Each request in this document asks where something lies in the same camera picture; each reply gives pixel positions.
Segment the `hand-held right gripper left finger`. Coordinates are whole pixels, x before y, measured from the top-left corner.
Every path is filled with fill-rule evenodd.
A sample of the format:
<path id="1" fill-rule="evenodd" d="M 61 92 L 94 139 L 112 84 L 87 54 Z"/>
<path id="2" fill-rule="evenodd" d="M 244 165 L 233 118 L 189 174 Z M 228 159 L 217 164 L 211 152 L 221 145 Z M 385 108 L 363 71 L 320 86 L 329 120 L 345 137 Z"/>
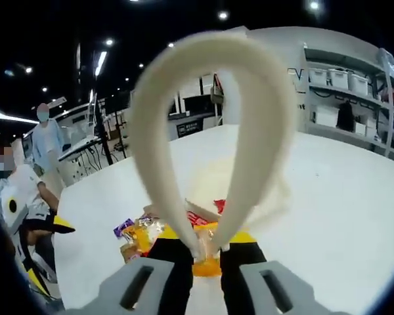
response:
<path id="1" fill-rule="evenodd" d="M 193 259 L 169 226 L 147 257 L 125 262 L 105 232 L 77 232 L 64 244 L 64 306 L 68 314 L 184 314 Z"/>

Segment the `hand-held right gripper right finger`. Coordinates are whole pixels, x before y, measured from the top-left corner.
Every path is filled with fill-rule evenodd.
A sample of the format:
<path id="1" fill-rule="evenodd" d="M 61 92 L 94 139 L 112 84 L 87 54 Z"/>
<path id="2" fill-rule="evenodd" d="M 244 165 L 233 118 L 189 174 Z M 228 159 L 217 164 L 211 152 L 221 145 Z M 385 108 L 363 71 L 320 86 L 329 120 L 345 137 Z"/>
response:
<path id="1" fill-rule="evenodd" d="M 312 286 L 277 261 L 257 241 L 238 232 L 221 252 L 221 288 L 229 314 L 318 314 Z"/>

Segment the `person's left hand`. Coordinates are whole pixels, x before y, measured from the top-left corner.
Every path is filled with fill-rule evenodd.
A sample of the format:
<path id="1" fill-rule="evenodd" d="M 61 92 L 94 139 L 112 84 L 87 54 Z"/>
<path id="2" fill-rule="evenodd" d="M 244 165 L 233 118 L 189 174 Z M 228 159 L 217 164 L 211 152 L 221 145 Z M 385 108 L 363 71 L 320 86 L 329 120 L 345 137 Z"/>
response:
<path id="1" fill-rule="evenodd" d="M 26 234 L 26 240 L 28 245 L 34 246 L 38 240 L 51 234 L 52 232 L 47 230 L 28 230 Z"/>

